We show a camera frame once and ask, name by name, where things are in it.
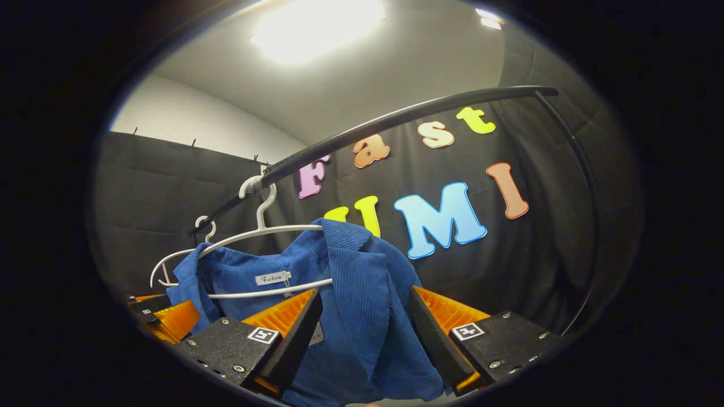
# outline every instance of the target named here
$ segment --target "white ceiling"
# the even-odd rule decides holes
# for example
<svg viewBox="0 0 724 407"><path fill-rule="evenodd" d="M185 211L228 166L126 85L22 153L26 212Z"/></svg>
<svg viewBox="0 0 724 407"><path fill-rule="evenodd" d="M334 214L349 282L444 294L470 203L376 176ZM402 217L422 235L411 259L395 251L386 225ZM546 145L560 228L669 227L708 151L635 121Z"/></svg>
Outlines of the white ceiling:
<svg viewBox="0 0 724 407"><path fill-rule="evenodd" d="M156 75L193 86L306 145L418 102L498 86L502 32L452 0L384 0L386 18L366 37L288 65L249 41L263 1L192 40Z"/></svg>

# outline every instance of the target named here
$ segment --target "shirt tag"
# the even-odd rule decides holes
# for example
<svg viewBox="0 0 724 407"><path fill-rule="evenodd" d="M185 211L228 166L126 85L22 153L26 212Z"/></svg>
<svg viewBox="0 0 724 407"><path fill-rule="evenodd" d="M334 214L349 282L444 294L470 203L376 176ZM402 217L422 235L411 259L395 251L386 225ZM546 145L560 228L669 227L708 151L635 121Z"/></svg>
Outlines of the shirt tag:
<svg viewBox="0 0 724 407"><path fill-rule="evenodd" d="M267 285L275 282L282 282L292 278L292 273L282 271L271 274L264 274L261 276L254 277L256 279L256 285Z"/></svg>
<svg viewBox="0 0 724 407"><path fill-rule="evenodd" d="M324 332L321 331L321 324L317 322L317 328L314 328L314 333L312 334L312 339L309 341L309 346L312 346L315 343L320 343L323 340Z"/></svg>

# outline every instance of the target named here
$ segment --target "black metal rod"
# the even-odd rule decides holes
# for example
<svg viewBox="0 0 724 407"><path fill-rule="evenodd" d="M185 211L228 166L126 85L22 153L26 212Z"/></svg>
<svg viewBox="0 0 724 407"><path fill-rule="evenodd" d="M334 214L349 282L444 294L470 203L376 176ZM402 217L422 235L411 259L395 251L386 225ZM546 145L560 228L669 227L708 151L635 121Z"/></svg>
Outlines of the black metal rod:
<svg viewBox="0 0 724 407"><path fill-rule="evenodd" d="M584 174L584 180L586 182L586 187L588 187L588 190L591 194L590 201L591 201L591 212L592 212L592 224L593 224L593 253L591 255L591 272L589 273L588 279L586 280L586 284L584 285L584 292L585 296L583 301L581 302L581 305L579 306L576 313L573 315L573 318L571 322L568 323L568 326L561 332L561 336L565 335L566 332L573 326L573 323L576 322L578 316L581 315L581 312L584 310L584 307L588 303L589 297L591 296L591 291L593 291L593 281L594 276L596 274L596 263L598 261L599 257L599 230L600 230L600 213L598 208L598 187L596 186L596 180L593 175L593 170L591 169L591 163L588 160L588 156L586 155L586 152L581 145L581 142L578 141L578 138L575 134L573 134L573 131L571 130L571 126L568 125L568 123L563 119L563 116L560 115L558 110L548 101L548 99L545 98L545 96L542 93L536 92L535 94L536 99L538 102L550 113L550 115L555 119L556 123L560 126L560 128L563 130L565 135L567 136L568 143L571 145L571 148L573 149L574 154L576 155L576 158L578 159L578 164L581 165L581 170Z"/></svg>
<svg viewBox="0 0 724 407"><path fill-rule="evenodd" d="M271 184L281 180L282 178L296 172L301 167L320 159L327 154L331 154L340 148L356 143L370 135L380 133L383 130L405 124L411 120L429 116L446 110L466 104L478 104L491 101L499 101L509 98L535 97L536 94L543 96L558 96L558 89L547 86L511 86L509 88L490 88L478 91L470 91L458 93L457 95L445 96L442 98L432 99L395 112L386 114L353 127L345 132L334 135L317 144L309 146L302 151L292 154L291 156L279 161L261 178L261 188L267 188ZM258 192L249 190L247 196L251 193ZM208 218L201 221L197 228L190 231L190 234L196 233L210 224L212 220L225 214L231 208L241 203L241 198L235 196L228 200L222 207L214 211Z"/></svg>

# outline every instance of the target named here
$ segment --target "blue letter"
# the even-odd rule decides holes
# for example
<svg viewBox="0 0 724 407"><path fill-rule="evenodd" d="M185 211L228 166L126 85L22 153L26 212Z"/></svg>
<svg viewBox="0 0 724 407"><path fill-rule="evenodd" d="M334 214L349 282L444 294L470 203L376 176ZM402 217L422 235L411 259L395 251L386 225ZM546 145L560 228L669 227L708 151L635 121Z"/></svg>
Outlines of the blue letter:
<svg viewBox="0 0 724 407"><path fill-rule="evenodd" d="M400 198L393 205L405 215L410 232L412 247L408 252L410 259L419 259L435 252L435 245L427 241L425 230L444 248L450 247L453 235L453 221L458 229L455 241L459 244L478 240L488 233L488 229L478 222L473 212L464 182L454 182L442 189L440 210L437 211L420 195Z"/></svg>

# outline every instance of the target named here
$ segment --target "blue corduroy shirt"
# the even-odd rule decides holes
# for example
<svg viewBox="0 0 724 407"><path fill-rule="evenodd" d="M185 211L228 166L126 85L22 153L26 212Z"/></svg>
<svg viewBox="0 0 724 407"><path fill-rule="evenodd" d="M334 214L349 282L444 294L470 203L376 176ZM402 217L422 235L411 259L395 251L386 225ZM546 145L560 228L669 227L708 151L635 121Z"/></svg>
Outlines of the blue corduroy shirt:
<svg viewBox="0 0 724 407"><path fill-rule="evenodd" d="M332 278L319 288L324 340L310 345L283 401L300 407L339 407L382 398L428 401L443 392L409 319L410 286L421 285L396 248L364 227L317 219L281 254L253 256L218 248L199 259L202 243L174 270L173 304L191 300L201 313L192 333L221 316L245 319L286 299L283 295L218 299L209 293L247 293L283 288L258 286L256 276L287 271L290 285Z"/></svg>

